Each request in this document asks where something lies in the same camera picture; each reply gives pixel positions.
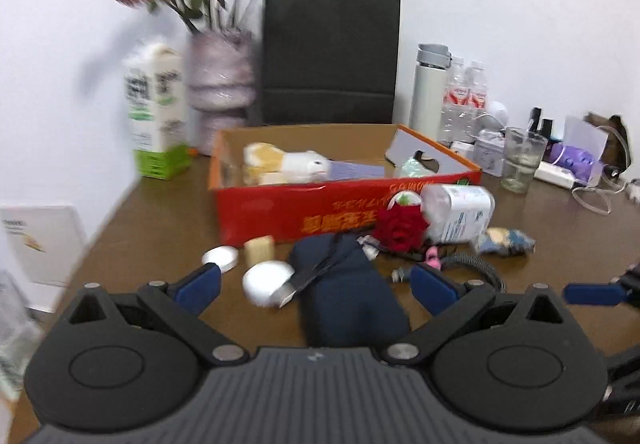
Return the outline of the red knitted item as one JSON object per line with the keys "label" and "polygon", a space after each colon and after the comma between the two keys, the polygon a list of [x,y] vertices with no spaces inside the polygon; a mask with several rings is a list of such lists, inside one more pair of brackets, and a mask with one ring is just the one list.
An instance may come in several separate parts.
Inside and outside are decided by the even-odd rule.
{"label": "red knitted item", "polygon": [[420,204],[395,202],[378,212],[372,236],[391,252],[421,252],[427,227]]}

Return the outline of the small wooden block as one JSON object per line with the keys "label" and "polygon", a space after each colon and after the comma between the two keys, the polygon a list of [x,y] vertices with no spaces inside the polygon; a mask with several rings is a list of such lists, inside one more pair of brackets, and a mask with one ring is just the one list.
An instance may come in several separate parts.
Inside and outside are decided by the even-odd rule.
{"label": "small wooden block", "polygon": [[274,259],[274,240],[270,235],[256,237],[244,244],[246,265],[252,266]]}

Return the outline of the white yellow plush toy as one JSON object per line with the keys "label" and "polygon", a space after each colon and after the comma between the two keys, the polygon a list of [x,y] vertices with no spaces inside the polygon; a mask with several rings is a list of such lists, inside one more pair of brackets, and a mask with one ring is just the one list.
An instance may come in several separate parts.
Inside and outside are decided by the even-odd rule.
{"label": "white yellow plush toy", "polygon": [[285,152],[273,144],[250,143],[243,148],[246,185],[307,184],[326,182],[330,160],[318,152]]}

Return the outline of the green crumpled wrapper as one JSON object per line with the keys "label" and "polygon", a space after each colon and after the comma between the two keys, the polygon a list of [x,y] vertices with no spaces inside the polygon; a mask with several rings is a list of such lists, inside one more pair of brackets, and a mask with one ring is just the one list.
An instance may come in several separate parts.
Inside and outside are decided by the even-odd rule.
{"label": "green crumpled wrapper", "polygon": [[439,171],[439,162],[433,158],[407,159],[395,172],[395,178],[427,178],[437,174]]}

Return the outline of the black paper bag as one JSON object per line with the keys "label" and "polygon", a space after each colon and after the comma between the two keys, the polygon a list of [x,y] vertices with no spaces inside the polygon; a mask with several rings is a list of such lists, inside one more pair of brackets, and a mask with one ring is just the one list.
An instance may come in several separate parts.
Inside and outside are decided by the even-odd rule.
{"label": "black paper bag", "polygon": [[265,126],[393,121],[400,0],[265,0]]}

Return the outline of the purple cloth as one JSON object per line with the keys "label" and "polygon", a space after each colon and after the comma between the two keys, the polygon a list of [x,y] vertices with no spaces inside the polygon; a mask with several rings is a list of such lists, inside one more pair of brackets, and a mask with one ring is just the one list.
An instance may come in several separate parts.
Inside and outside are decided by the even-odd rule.
{"label": "purple cloth", "polygon": [[330,181],[379,180],[385,178],[385,168],[375,164],[357,164],[356,162],[330,162]]}

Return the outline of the navy blue pouch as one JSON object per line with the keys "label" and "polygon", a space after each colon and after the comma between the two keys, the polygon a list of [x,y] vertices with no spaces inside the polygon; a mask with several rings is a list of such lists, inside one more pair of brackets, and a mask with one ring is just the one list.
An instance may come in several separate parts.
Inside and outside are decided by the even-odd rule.
{"label": "navy blue pouch", "polygon": [[304,238],[294,244],[288,264],[308,346],[380,348],[409,333],[408,314],[356,236]]}

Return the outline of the clear water bottle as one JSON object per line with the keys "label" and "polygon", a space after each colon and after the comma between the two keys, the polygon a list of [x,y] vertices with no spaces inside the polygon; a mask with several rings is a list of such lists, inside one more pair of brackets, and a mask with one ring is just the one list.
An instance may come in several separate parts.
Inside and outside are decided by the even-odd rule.
{"label": "clear water bottle", "polygon": [[442,144],[450,145],[457,139],[468,92],[464,61],[461,57],[454,56],[448,71],[448,81],[440,115],[439,141]]}
{"label": "clear water bottle", "polygon": [[468,99],[465,105],[463,134],[467,142],[474,140],[475,119],[485,109],[488,82],[485,65],[473,60],[466,68],[465,79],[468,84]]}

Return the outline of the white round cap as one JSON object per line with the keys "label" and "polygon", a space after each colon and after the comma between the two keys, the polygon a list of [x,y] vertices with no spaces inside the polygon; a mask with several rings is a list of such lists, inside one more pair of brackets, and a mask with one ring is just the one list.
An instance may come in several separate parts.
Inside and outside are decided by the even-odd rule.
{"label": "white round cap", "polygon": [[235,268],[239,262],[239,250],[231,246],[218,246],[209,249],[202,256],[202,264],[215,264],[221,273],[227,273]]}

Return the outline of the blue patterned pouch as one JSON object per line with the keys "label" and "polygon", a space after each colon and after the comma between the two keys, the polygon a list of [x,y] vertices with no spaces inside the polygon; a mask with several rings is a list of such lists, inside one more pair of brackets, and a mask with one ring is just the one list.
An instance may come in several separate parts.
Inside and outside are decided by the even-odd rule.
{"label": "blue patterned pouch", "polygon": [[499,256],[521,256],[535,251],[536,240],[521,230],[488,227],[475,237],[471,246],[476,254],[498,254]]}

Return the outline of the white round lamp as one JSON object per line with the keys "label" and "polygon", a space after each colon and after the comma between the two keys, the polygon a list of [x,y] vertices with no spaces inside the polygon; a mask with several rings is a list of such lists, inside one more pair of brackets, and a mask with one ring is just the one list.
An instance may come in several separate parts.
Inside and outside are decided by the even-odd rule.
{"label": "white round lamp", "polygon": [[509,112],[498,100],[488,100],[485,106],[485,115],[480,118],[482,129],[501,131],[509,123]]}

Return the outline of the white thermos bottle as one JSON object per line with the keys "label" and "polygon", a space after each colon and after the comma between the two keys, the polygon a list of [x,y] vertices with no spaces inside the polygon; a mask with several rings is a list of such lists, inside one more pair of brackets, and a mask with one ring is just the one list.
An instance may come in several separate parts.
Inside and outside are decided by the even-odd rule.
{"label": "white thermos bottle", "polygon": [[451,54],[446,45],[418,46],[409,126],[432,140],[438,134],[450,65]]}

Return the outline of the white round lid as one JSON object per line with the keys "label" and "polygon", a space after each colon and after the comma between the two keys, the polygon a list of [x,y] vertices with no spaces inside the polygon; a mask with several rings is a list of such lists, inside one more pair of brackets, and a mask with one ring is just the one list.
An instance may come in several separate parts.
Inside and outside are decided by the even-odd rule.
{"label": "white round lid", "polygon": [[285,262],[259,262],[243,275],[244,294],[260,308],[280,308],[292,298],[293,288],[288,282],[293,274],[292,266]]}

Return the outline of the clear cotton swab jar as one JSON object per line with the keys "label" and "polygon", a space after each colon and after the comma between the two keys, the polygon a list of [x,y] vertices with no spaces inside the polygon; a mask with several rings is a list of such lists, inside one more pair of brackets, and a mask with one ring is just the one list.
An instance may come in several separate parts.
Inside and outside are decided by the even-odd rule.
{"label": "clear cotton swab jar", "polygon": [[495,198],[483,186],[428,184],[421,198],[426,237],[435,244],[470,242],[484,233],[495,211]]}

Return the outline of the white power strip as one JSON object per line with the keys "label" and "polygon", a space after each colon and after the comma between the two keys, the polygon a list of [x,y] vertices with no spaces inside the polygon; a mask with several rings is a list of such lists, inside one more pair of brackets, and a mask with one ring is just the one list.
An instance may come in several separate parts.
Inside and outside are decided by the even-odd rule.
{"label": "white power strip", "polygon": [[549,164],[541,161],[534,173],[536,180],[572,190],[576,184],[574,174],[570,170],[564,169],[556,164]]}

